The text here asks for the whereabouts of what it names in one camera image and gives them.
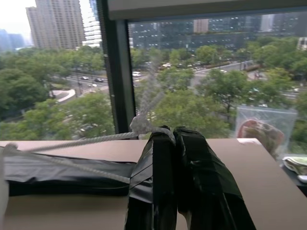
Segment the window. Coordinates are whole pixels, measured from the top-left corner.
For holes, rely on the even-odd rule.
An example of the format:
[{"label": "window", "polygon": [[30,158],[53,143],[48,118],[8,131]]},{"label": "window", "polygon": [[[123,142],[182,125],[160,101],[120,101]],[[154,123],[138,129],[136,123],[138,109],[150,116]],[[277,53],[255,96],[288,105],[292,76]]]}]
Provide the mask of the window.
[{"label": "window", "polygon": [[157,21],[146,40],[137,34],[153,23],[131,23],[133,71],[141,72],[133,77],[137,109],[154,69],[152,97],[165,92],[148,114],[155,126],[257,138],[276,159],[307,154],[307,51],[299,42],[307,36],[306,15]]},{"label": "window", "polygon": [[[0,34],[0,140],[72,140],[114,134],[101,44],[82,46],[90,41],[76,30],[83,21],[74,18],[93,10],[89,1],[80,5],[78,0],[71,1],[79,8],[74,12],[69,2],[37,2],[36,8],[27,8],[33,11],[29,18],[24,9],[35,7],[35,1],[0,2],[7,12],[0,15],[0,32],[3,28],[6,35],[16,34],[14,46],[5,52]],[[53,28],[54,22],[61,23]],[[9,36],[5,41],[12,43]]]}]

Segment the sky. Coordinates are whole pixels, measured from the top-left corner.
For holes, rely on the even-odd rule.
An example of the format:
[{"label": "sky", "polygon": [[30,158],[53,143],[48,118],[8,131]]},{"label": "sky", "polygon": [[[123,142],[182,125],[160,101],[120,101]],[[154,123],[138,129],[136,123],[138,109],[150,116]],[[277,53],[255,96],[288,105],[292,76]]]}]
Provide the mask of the sky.
[{"label": "sky", "polygon": [[26,7],[36,6],[35,0],[0,0],[0,29],[30,37]]}]

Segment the desk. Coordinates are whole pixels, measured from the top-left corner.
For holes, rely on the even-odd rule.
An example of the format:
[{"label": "desk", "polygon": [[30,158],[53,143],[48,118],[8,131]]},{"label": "desk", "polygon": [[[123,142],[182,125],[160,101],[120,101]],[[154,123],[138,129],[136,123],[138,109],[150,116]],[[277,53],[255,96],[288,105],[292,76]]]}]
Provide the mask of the desk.
[{"label": "desk", "polygon": [[[0,141],[0,146],[8,142]],[[19,149],[59,141],[17,141]],[[217,156],[232,172],[257,230],[306,228],[307,199],[278,163],[257,142],[209,139]],[[145,140],[118,140],[47,151],[47,154],[110,161],[139,159]],[[123,230],[126,197],[30,195],[11,197],[4,230]],[[186,230],[179,215],[177,230]]]}]

